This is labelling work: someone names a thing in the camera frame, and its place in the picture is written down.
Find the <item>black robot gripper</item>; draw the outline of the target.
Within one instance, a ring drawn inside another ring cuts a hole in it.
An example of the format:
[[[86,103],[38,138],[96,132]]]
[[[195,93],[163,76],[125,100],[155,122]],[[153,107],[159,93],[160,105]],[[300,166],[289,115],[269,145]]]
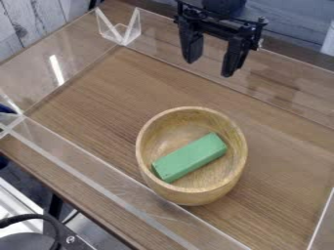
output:
[[[203,33],[228,40],[221,75],[231,77],[243,66],[249,48],[260,47],[261,30],[268,25],[264,16],[247,8],[247,0],[175,0],[181,53],[187,63],[201,56]]]

